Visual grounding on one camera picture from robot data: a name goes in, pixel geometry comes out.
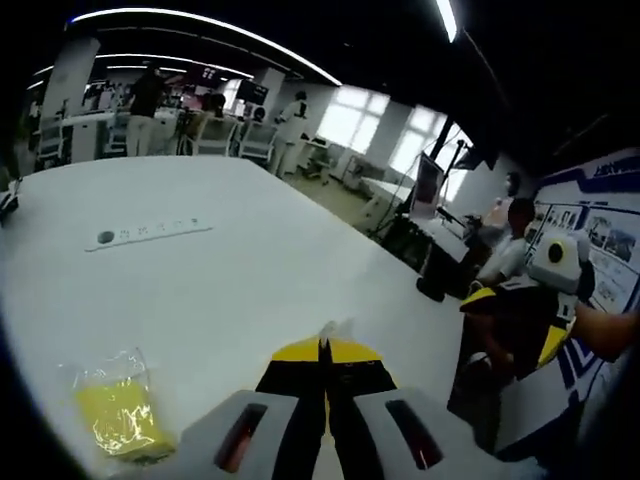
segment desk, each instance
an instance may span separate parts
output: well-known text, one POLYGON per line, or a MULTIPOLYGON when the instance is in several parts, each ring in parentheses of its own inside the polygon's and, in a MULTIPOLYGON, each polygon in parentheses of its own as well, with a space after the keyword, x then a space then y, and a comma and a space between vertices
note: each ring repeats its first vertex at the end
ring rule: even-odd
POLYGON ((7 339, 34 402, 92 472, 98 449, 58 365, 127 348, 142 351, 176 435, 330 320, 353 319, 399 385, 449 399, 459 302, 426 298, 410 268, 249 161, 80 163, 26 177, 20 195, 3 232, 7 339), (105 228, 192 216, 213 230, 85 252, 105 228))
MULTIPOLYGON (((358 230, 365 233, 373 232, 388 223, 393 218, 395 207, 411 195, 411 189, 408 187, 399 187, 373 178, 363 177, 362 183, 373 193, 371 200, 360 210, 360 220, 355 225, 358 230)), ((384 236, 382 232, 378 232, 378 235, 384 236)))
POLYGON ((373 178, 363 178, 365 183, 374 195, 383 198, 387 202, 393 202, 394 205, 400 205, 406 201, 411 195, 409 187, 398 187, 395 183, 383 182, 382 180, 374 180, 373 178))
POLYGON ((411 218, 411 222, 427 236, 431 237, 433 242, 453 258, 456 263, 460 263, 469 251, 469 247, 462 239, 445 226, 446 220, 439 217, 430 219, 411 218))
MULTIPOLYGON (((128 115, 127 112, 121 112, 120 115, 128 115)), ((98 148, 99 138, 104 138, 99 134, 98 125, 101 131, 105 131, 104 124, 115 119, 115 112, 89 113, 86 115, 77 115, 67 117, 62 120, 63 127, 72 127, 71 136, 71 163, 86 162, 95 160, 100 157, 97 153, 101 150, 98 148)), ((177 115, 175 111, 158 110, 155 114, 157 124, 154 128, 153 136, 150 142, 151 153, 167 153, 163 151, 164 145, 173 136, 176 129, 177 115)))

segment plastic bag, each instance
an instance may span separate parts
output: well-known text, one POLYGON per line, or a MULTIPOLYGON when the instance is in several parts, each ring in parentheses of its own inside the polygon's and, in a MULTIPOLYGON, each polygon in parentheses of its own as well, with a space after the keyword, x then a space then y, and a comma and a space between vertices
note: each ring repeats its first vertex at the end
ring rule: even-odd
POLYGON ((149 398, 149 372, 138 349, 77 372, 74 397, 102 452, 123 462, 153 463, 174 451, 149 398))

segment hand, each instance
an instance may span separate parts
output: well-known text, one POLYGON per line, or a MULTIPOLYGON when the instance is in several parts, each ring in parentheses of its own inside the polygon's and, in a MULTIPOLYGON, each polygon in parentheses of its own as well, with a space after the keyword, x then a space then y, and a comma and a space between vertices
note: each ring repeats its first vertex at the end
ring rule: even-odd
POLYGON ((514 369, 513 354, 509 352, 493 352, 489 355, 493 369, 500 374, 511 375, 514 369))

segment ceiling light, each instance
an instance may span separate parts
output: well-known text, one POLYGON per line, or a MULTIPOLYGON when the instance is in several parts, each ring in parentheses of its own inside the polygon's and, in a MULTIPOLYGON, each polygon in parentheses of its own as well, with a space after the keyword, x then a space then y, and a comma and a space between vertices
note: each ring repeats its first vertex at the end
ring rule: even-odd
POLYGON ((176 62, 188 62, 188 63, 193 63, 194 65, 202 65, 204 67, 211 67, 217 70, 224 70, 226 72, 235 73, 243 77, 253 78, 253 75, 249 75, 248 73, 241 72, 240 70, 234 70, 233 68, 222 67, 220 65, 213 65, 210 63, 198 62, 196 60, 191 60, 189 58, 170 57, 168 55, 152 55, 150 53, 109 53, 105 55, 96 56, 96 58, 122 58, 122 57, 157 58, 159 60, 174 60, 176 62))
POLYGON ((453 16, 453 10, 451 10, 451 4, 449 0, 436 0, 438 2, 438 10, 440 10, 440 16, 444 22, 444 28, 447 29, 447 35, 449 35, 449 43, 453 42, 458 33, 458 27, 456 27, 456 19, 453 16))
POLYGON ((27 87, 27 90, 31 90, 32 88, 36 88, 38 85, 42 85, 43 83, 44 83, 44 80, 40 80, 39 82, 36 82, 33 85, 29 85, 27 87))
POLYGON ((53 65, 49 65, 47 68, 43 68, 42 70, 38 70, 36 73, 33 74, 33 76, 35 77, 36 75, 40 75, 41 73, 48 72, 52 68, 53 68, 53 65))
POLYGON ((145 65, 109 65, 108 70, 114 70, 116 68, 147 68, 145 65))
MULTIPOLYGON (((114 70, 116 68, 147 68, 147 65, 109 65, 107 69, 114 70)), ((178 73, 187 73, 186 70, 182 70, 181 68, 169 68, 169 67, 160 67, 160 70, 165 72, 178 72, 178 73)))
POLYGON ((182 70, 181 68, 160 67, 160 70, 163 70, 165 72, 187 73, 186 70, 182 70))
MULTIPOLYGON (((448 5, 447 0, 438 0, 438 6, 440 6, 441 2, 445 2, 448 5)), ((250 32, 248 30, 243 29, 243 28, 236 27, 235 25, 231 25, 229 23, 221 22, 221 21, 215 20, 213 18, 204 17, 202 15, 195 15, 193 13, 180 12, 180 11, 177 11, 177 10, 168 10, 168 9, 164 9, 164 8, 139 8, 139 7, 130 8, 130 7, 127 7, 127 8, 112 8, 112 9, 109 9, 109 10, 100 10, 98 12, 86 13, 84 15, 80 15, 78 17, 73 18, 71 20, 71 23, 76 23, 76 22, 79 22, 81 20, 86 20, 86 19, 89 19, 89 18, 101 17, 101 16, 104 16, 104 15, 113 15, 113 14, 117 14, 117 13, 157 13, 157 14, 162 14, 162 15, 171 15, 171 16, 174 16, 174 17, 189 18, 191 20, 197 20, 199 22, 209 23, 209 24, 215 25, 217 27, 226 28, 228 30, 232 30, 232 31, 234 31, 236 33, 239 33, 241 35, 249 37, 249 38, 251 38, 253 40, 257 40, 258 42, 261 42, 261 43, 263 43, 265 45, 268 45, 268 46, 270 46, 272 48, 275 48, 276 50, 279 50, 280 52, 282 52, 282 53, 290 56, 291 58, 299 61, 300 63, 306 65, 307 67, 311 68, 312 70, 315 70, 320 75, 325 77, 327 80, 332 82, 334 85, 336 85, 338 87, 342 85, 342 82, 340 82, 336 78, 334 78, 331 75, 329 75, 329 73, 325 72, 323 69, 321 69, 317 65, 311 63, 306 58, 303 58, 300 55, 292 52, 291 50, 289 50, 287 48, 284 48, 282 45, 278 45, 277 43, 272 42, 271 40, 268 40, 268 39, 266 39, 264 37, 261 37, 260 35, 252 33, 252 32, 250 32)), ((453 13, 451 12, 451 6, 449 6, 449 13, 451 14, 451 19, 453 21, 453 13)), ((453 26, 454 26, 454 34, 453 34, 453 36, 455 37, 455 21, 453 21, 453 26)))

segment outlet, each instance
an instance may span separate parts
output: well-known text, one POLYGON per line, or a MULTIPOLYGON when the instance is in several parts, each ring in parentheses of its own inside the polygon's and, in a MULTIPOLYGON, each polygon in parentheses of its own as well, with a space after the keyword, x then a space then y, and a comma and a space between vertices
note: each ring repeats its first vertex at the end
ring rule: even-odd
POLYGON ((213 226, 198 218, 163 221, 138 227, 106 229, 94 236, 85 251, 95 252, 105 248, 175 237, 176 235, 188 233, 206 232, 211 229, 213 229, 213 226))

